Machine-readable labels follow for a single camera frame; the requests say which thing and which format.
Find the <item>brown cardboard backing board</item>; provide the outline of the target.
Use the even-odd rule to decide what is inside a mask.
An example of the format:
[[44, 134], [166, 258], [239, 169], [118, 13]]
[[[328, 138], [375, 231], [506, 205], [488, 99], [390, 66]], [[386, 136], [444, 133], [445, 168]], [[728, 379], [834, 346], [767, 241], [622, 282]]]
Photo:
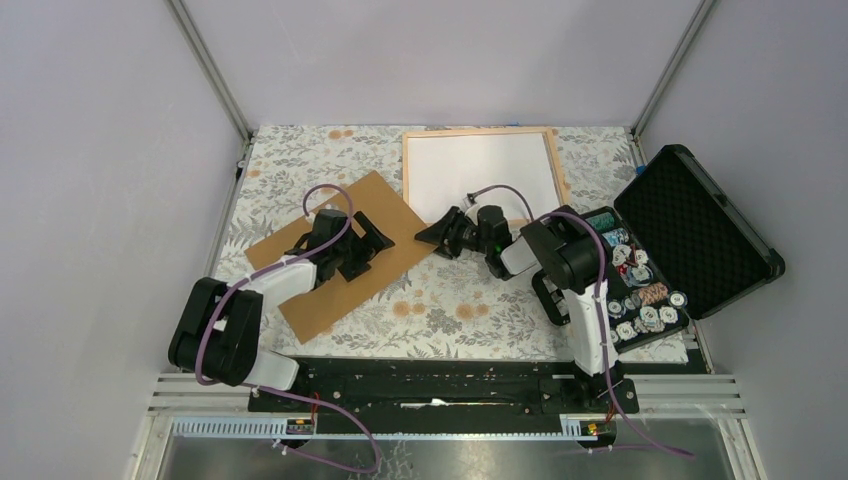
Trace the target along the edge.
[[349, 215], [362, 211], [395, 246], [379, 253], [371, 261], [371, 268], [352, 282], [335, 274], [318, 289], [281, 304], [286, 307], [285, 317], [301, 342], [314, 338], [431, 252], [428, 245], [414, 240], [414, 235], [424, 229], [424, 223], [382, 176], [371, 172], [314, 209], [304, 207], [298, 219], [248, 248], [246, 255], [254, 272], [276, 262], [291, 249], [310, 230], [313, 215], [321, 209]]

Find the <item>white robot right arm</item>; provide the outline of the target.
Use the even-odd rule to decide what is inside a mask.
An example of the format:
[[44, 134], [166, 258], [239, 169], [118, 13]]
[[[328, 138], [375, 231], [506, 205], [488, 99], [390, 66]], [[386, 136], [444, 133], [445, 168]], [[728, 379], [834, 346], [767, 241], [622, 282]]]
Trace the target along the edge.
[[584, 217], [562, 206], [523, 226], [515, 238], [501, 207], [486, 205], [468, 214], [454, 206], [414, 239], [447, 259], [465, 250], [481, 253], [490, 273], [502, 280], [536, 267], [566, 304], [573, 361], [587, 375], [573, 386], [575, 402], [597, 412], [612, 400], [612, 384], [601, 375], [618, 358], [607, 310], [611, 248]]

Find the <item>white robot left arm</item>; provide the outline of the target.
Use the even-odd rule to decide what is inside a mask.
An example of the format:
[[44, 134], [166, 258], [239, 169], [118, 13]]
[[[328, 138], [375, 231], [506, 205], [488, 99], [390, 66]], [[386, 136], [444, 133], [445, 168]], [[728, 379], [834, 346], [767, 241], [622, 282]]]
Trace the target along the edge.
[[288, 411], [309, 401], [310, 385], [296, 360], [259, 345], [262, 317], [273, 307], [310, 293], [340, 274], [352, 281], [395, 243], [361, 211], [321, 209], [305, 232], [271, 265], [229, 284], [211, 277], [193, 286], [167, 358], [197, 374], [202, 384], [272, 388]]

